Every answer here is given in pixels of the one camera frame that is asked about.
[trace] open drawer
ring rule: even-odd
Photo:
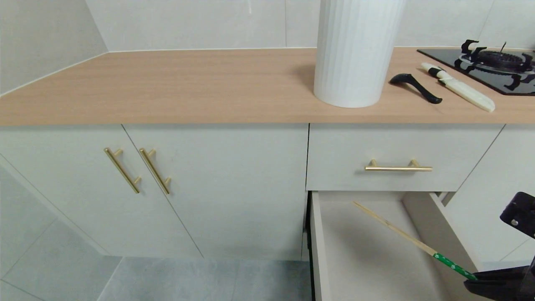
[[[487,300],[465,278],[355,207],[357,201],[471,272],[478,264],[434,194],[313,192],[307,223],[317,301]]]

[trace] black ladle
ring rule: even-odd
[[[439,104],[442,102],[442,98],[438,98],[431,94],[431,92],[424,88],[424,86],[420,85],[420,83],[412,76],[412,74],[400,73],[394,76],[389,83],[393,85],[398,85],[401,83],[413,85],[422,94],[422,96],[424,96],[425,100],[429,101],[430,103]]]

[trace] white cylindrical container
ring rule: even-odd
[[[381,97],[406,0],[322,0],[314,94],[360,108]]]

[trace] cabinet handle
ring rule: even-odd
[[[150,160],[150,157],[153,156],[154,154],[156,154],[156,150],[152,149],[150,152],[147,153],[147,151],[144,148],[140,148],[139,152],[140,152],[141,156],[143,157],[143,160],[145,160],[145,163],[149,167],[150,172],[152,172],[152,174],[154,175],[154,177],[158,181],[158,184],[160,184],[160,187],[165,192],[165,194],[170,194],[169,189],[167,188],[167,186],[169,185],[169,182],[171,181],[171,178],[167,178],[167,179],[165,179],[165,181],[163,181],[162,177],[160,176],[160,174],[158,173],[158,171],[154,167],[154,164]]]
[[[108,155],[108,158],[110,158],[111,162],[113,162],[113,165],[117,167],[121,175],[125,178],[126,182],[130,184],[130,187],[134,190],[135,193],[139,193],[139,189],[136,187],[136,184],[141,181],[141,177],[137,177],[135,180],[132,181],[130,177],[126,174],[125,169],[121,166],[119,161],[117,161],[117,156],[123,153],[122,149],[117,150],[115,153],[112,152],[109,148],[105,148],[104,152],[106,155]]]
[[[420,166],[418,161],[410,160],[409,166],[377,166],[377,161],[372,159],[370,163],[364,167],[365,171],[433,171],[431,166]]]

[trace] gray floor tile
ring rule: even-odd
[[[237,260],[125,258],[98,301],[230,301]]]
[[[3,277],[56,216],[0,167],[0,274]]]
[[[4,281],[0,281],[0,291],[2,292],[2,301],[41,301]]]
[[[4,277],[47,301],[95,301],[119,264],[55,221]]]
[[[246,260],[232,301],[310,301],[311,295],[308,262]]]

